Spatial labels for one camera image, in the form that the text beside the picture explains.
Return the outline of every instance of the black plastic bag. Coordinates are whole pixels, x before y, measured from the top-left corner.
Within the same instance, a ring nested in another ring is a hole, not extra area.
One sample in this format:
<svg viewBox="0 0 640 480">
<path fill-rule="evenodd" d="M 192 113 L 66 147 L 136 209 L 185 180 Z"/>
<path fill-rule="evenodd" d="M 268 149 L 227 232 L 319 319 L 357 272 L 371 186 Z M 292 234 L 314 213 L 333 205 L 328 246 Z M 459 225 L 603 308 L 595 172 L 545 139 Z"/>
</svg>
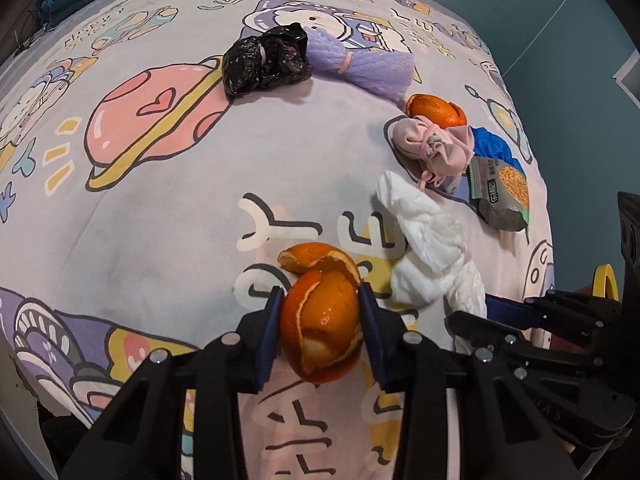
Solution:
<svg viewBox="0 0 640 480">
<path fill-rule="evenodd" d="M 306 81 L 306 32 L 299 23 L 270 28 L 236 41 L 222 58 L 222 81 L 231 96 Z"/>
</svg>

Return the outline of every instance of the white tissue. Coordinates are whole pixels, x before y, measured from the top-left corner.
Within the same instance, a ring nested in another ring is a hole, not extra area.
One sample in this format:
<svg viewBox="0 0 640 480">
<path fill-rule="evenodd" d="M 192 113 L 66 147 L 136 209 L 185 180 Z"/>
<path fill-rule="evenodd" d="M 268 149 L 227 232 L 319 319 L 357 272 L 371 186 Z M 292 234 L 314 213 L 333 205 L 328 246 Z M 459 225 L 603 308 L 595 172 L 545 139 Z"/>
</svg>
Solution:
<svg viewBox="0 0 640 480">
<path fill-rule="evenodd" d="M 378 179 L 376 194 L 411 247 L 391 271 L 392 299 L 420 306 L 444 296 L 452 311 L 486 317 L 484 285 L 465 258 L 464 229 L 455 216 L 391 171 Z"/>
</svg>

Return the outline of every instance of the orange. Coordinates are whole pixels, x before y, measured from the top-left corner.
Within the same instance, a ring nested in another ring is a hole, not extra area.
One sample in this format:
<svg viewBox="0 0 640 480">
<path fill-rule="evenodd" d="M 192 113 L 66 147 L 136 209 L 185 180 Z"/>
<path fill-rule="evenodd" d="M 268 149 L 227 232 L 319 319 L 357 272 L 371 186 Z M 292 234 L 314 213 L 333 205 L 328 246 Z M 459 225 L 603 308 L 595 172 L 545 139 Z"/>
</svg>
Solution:
<svg viewBox="0 0 640 480">
<path fill-rule="evenodd" d="M 409 117 L 422 115 L 441 128 L 466 124 L 466 115 L 462 108 L 435 95 L 412 95 L 406 102 L 404 112 Z"/>
<path fill-rule="evenodd" d="M 326 255 L 332 252 L 340 256 L 328 258 Z M 282 304 L 282 349 L 300 378 L 314 384 L 335 381 L 353 369 L 362 348 L 358 295 L 353 283 L 357 267 L 347 254 L 327 244 L 302 244 L 283 253 L 287 256 L 278 260 L 283 259 L 288 265 L 283 267 L 290 272 L 300 273 L 307 265 L 313 268 L 300 276 Z"/>
<path fill-rule="evenodd" d="M 321 242 L 299 244 L 282 251 L 278 263 L 283 269 L 301 275 L 310 269 L 342 272 L 353 285 L 360 284 L 358 267 L 349 255 Z"/>
</svg>

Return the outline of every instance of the screw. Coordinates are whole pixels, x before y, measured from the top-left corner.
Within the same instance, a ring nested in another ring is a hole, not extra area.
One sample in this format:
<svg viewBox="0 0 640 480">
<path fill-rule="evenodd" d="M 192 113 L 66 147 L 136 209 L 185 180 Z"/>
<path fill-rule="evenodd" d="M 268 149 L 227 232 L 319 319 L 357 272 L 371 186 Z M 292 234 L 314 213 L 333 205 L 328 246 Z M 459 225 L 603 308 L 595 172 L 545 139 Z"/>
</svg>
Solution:
<svg viewBox="0 0 640 480">
<path fill-rule="evenodd" d="M 522 367 L 518 367 L 513 371 L 513 375 L 517 380 L 521 381 L 527 376 L 527 371 Z"/>
<path fill-rule="evenodd" d="M 242 338 L 238 332 L 227 332 L 220 339 L 222 344 L 225 346 L 235 346 L 237 345 Z"/>
<path fill-rule="evenodd" d="M 494 358 L 494 353 L 491 352 L 488 348 L 479 348 L 476 350 L 476 357 L 480 359 L 483 363 L 488 363 L 491 359 Z"/>
<path fill-rule="evenodd" d="M 164 361 L 168 357 L 169 357 L 169 352 L 167 350 L 165 350 L 164 348 L 156 348 L 153 352 L 151 352 L 149 359 L 151 359 L 156 364 L 160 364 L 162 361 Z"/>
<path fill-rule="evenodd" d="M 402 334 L 402 339 L 409 345 L 419 345 L 422 342 L 422 335 L 415 330 L 407 330 Z"/>
</svg>

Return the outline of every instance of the patterned bed sheet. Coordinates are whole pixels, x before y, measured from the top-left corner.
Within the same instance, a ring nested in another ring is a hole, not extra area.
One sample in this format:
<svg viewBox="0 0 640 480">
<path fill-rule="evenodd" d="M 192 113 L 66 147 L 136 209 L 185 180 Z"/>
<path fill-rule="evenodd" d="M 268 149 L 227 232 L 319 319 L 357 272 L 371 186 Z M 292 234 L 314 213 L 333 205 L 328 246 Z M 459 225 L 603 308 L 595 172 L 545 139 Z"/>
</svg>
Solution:
<svg viewBox="0 0 640 480">
<path fill-rule="evenodd" d="M 462 107 L 510 145 L 530 193 L 524 232 L 496 232 L 469 202 L 426 192 L 466 229 L 486 291 L 521 300 L 553 285 L 546 188 L 487 46 L 429 0 L 100 0 L 0 75 L 0 324 L 30 373 L 87 426 L 155 348 L 193 351 L 293 277 L 280 250 L 306 240 L 353 256 L 381 304 L 452 348 L 442 302 L 394 305 L 406 250 L 374 198 L 383 170 L 409 181 L 389 127 L 402 112 L 336 80 L 231 102 L 221 58 L 277 24 L 322 27 L 348 48 L 415 54 L 410 94 Z M 194 392 L 182 467 L 191 478 Z M 251 478 L 392 477 L 402 395 L 363 352 L 315 387 L 281 360 L 240 399 Z M 450 478 L 459 452 L 450 400 Z"/>
</svg>

